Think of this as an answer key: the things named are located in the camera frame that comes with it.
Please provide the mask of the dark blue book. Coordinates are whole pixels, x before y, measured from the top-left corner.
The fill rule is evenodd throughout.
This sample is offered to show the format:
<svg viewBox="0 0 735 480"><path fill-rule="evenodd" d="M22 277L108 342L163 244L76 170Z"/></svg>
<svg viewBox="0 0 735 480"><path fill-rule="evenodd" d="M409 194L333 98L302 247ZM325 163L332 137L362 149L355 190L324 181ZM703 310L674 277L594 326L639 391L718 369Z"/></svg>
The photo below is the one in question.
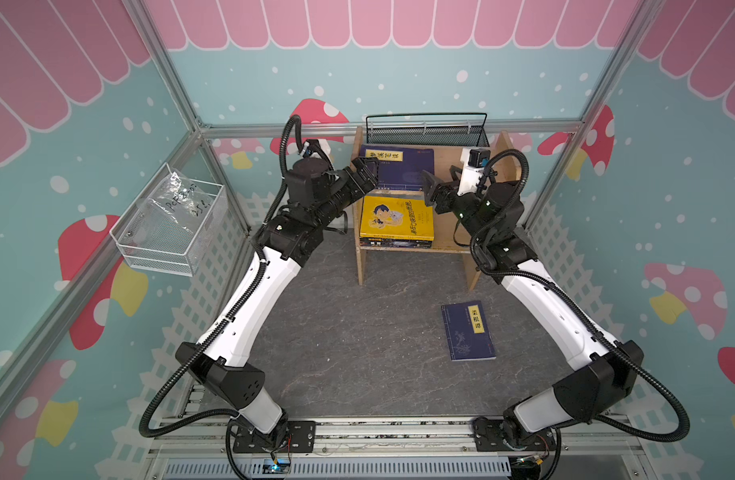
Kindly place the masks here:
<svg viewBox="0 0 735 480"><path fill-rule="evenodd" d="M451 361L483 361L497 358L481 301L443 305L441 317Z"/></svg>
<svg viewBox="0 0 735 480"><path fill-rule="evenodd" d="M423 172L435 173L435 152L431 148L363 145L361 157L375 158L377 188L397 191L423 190Z"/></svg>

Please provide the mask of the black deer antler book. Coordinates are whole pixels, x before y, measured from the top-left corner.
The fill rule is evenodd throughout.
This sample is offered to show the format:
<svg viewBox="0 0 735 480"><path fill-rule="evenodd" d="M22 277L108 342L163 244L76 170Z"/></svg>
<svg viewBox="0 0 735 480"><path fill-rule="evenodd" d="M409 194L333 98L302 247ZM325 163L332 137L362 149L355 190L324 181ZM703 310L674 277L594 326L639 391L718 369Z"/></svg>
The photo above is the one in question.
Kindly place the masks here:
<svg viewBox="0 0 735 480"><path fill-rule="evenodd" d="M377 248L429 249L433 247L433 240L361 237L360 245L362 247L377 247Z"/></svg>

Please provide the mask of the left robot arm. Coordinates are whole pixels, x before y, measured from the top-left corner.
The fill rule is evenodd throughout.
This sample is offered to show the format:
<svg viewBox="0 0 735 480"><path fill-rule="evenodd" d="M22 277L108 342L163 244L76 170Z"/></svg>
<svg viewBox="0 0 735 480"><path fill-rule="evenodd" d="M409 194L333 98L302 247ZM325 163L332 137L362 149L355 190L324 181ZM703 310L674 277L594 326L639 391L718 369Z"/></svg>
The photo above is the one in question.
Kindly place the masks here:
<svg viewBox="0 0 735 480"><path fill-rule="evenodd" d="M335 170L324 158L296 162L284 177L288 203L254 236L253 260L216 321L196 342L176 351L179 368L147 406L139 432L160 437L213 416L243 418L271 448L288 432L285 410L265 388L265 373L249 364L256 338L273 307L324 240L329 225L379 185L379 162L357 157ZM173 424L153 427L156 410L185 374L223 399L226 407L199 412Z"/></svg>

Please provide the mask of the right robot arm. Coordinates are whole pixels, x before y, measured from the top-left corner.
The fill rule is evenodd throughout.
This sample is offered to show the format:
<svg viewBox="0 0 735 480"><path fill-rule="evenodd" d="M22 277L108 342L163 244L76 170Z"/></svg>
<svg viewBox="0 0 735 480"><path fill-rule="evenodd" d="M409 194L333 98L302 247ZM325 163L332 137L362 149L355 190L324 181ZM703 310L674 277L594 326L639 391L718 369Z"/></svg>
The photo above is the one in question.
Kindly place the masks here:
<svg viewBox="0 0 735 480"><path fill-rule="evenodd" d="M479 272L527 307L573 370L547 390L507 408L501 438L509 447L521 449L551 430L594 421L652 442L673 443L686 438L691 429L689 414L677 396L645 371L641 347L633 341L617 340L591 320L555 284L517 231L523 215L519 199L523 184L523 180L499 182L459 193L461 177L445 182L429 172L421 176L425 203L439 214L453 214L457 225L471 236L469 253ZM673 430L641 430L605 414L631 394L637 379L643 379L671 406L677 416Z"/></svg>

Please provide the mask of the yellow cartoon book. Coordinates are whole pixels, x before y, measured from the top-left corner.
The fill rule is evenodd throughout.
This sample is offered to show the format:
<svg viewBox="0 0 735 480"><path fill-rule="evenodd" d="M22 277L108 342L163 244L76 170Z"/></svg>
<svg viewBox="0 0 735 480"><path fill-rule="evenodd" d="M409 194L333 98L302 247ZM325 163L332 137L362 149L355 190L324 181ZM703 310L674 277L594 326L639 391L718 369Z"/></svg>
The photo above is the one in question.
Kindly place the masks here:
<svg viewBox="0 0 735 480"><path fill-rule="evenodd" d="M360 238L433 242L433 208L417 197L367 196Z"/></svg>

